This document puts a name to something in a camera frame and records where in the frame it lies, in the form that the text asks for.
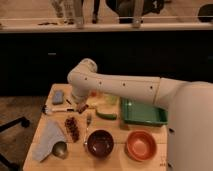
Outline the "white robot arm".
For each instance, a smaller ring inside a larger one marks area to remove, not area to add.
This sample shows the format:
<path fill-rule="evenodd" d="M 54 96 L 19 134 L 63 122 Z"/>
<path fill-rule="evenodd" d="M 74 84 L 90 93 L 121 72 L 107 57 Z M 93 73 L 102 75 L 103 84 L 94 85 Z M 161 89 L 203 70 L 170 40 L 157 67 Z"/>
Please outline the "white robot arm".
<path fill-rule="evenodd" d="M 71 99 L 80 107 L 98 90 L 166 110 L 167 170 L 213 171 L 213 83 L 99 74 L 89 58 L 81 60 L 67 80 Z"/>

